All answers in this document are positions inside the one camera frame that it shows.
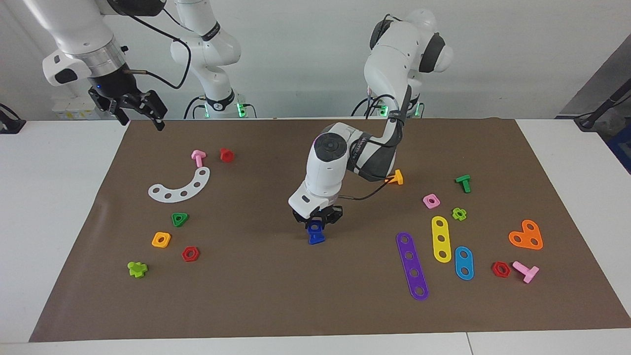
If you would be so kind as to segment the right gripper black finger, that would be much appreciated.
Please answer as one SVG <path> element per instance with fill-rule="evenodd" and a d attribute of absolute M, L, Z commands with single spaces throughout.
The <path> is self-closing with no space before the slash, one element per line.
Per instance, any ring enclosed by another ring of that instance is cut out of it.
<path fill-rule="evenodd" d="M 139 113 L 148 117 L 154 124 L 157 131 L 165 128 L 164 117 L 168 109 L 160 99 L 157 92 L 149 90 L 139 96 Z"/>
<path fill-rule="evenodd" d="M 128 115 L 123 110 L 124 101 L 119 98 L 106 98 L 97 91 L 90 91 L 89 95 L 98 110 L 110 115 L 111 117 L 115 117 L 122 126 L 126 126 L 129 123 Z"/>

